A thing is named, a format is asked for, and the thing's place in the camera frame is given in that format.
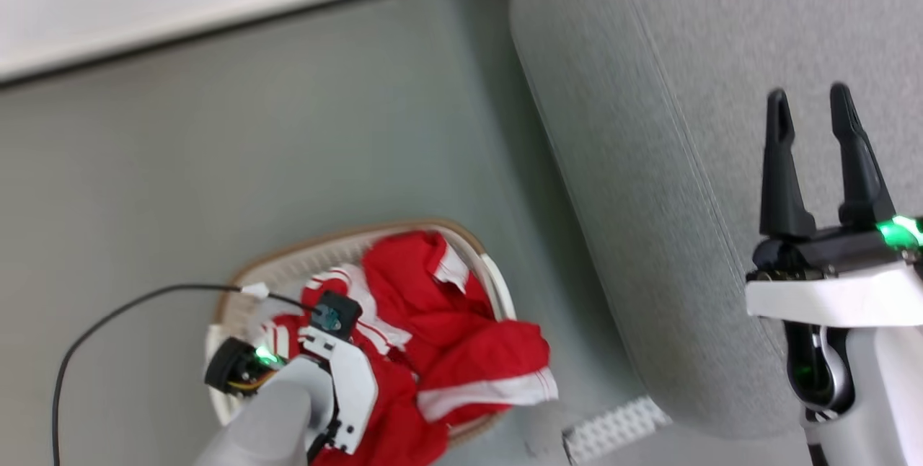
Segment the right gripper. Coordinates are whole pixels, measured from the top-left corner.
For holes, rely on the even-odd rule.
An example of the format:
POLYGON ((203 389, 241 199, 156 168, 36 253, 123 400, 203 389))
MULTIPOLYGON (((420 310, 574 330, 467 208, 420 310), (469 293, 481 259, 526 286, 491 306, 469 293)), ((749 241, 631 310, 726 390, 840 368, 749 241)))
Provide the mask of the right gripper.
POLYGON ((842 225, 816 233, 793 157, 795 129, 782 89, 767 98, 759 233, 761 262, 748 274, 747 312, 821 327, 923 325, 923 217, 895 216, 850 88, 834 82, 831 127, 840 146, 842 225))

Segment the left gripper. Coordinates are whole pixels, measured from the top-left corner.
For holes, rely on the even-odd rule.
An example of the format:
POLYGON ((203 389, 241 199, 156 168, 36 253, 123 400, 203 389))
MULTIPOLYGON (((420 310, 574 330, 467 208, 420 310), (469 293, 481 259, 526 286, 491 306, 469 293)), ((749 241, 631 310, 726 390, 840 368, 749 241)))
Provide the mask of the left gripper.
POLYGON ((378 383, 353 344, 313 327, 309 354, 282 364, 247 341, 228 337, 207 361, 221 430, 208 455, 352 455, 365 434, 378 383))

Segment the red white sports jersey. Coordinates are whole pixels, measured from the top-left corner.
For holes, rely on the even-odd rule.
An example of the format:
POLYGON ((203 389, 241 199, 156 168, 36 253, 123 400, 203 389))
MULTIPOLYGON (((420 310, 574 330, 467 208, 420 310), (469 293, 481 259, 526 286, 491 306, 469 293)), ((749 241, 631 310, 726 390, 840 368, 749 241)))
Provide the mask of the red white sports jersey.
POLYGON ((314 275, 300 302, 314 306, 324 292, 360 304, 350 338, 369 358, 379 394, 356 452, 325 447, 312 466, 431 466, 452 428, 558 398, 540 327, 495 318, 484 286, 441 233, 380 239, 357 265, 314 275))

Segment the white perforated basket brown rim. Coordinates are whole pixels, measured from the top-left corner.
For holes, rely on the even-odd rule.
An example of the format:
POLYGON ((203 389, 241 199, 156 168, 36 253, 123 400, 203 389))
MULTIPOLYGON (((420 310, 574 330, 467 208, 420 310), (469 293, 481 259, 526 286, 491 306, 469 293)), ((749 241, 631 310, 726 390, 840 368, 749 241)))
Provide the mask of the white perforated basket brown rim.
MULTIPOLYGON (((302 285, 314 274, 332 268, 336 263, 357 263, 376 240, 415 230, 442 233, 484 286, 495 318, 516 318, 510 289, 485 246, 464 226, 438 217, 351 227, 304 240, 248 263, 235 274, 231 282, 237 286, 264 283, 274 292, 297 298, 302 285)), ((222 293, 216 302, 204 340, 206 359, 211 360, 217 348, 228 337, 254 341, 257 311, 254 299, 241 293, 222 293)))

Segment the grey fabric sofa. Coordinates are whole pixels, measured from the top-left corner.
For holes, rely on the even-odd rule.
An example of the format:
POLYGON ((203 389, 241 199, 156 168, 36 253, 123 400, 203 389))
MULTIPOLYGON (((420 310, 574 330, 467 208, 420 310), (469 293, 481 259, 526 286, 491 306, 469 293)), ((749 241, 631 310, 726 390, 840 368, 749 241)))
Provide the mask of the grey fabric sofa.
POLYGON ((923 0, 512 0, 512 33, 627 355, 680 424, 797 429, 777 322, 747 315, 766 99, 805 206, 843 201, 844 82, 898 213, 923 215, 923 0))

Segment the white studded plastic piece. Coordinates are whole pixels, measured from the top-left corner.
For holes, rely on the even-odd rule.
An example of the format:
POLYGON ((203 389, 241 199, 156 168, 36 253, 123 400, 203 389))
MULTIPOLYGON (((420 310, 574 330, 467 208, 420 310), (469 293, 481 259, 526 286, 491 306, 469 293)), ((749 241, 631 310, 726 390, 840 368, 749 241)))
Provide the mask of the white studded plastic piece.
POLYGON ((584 466, 672 423, 652 398, 639 396, 568 427, 562 433, 562 445, 570 466, 584 466))

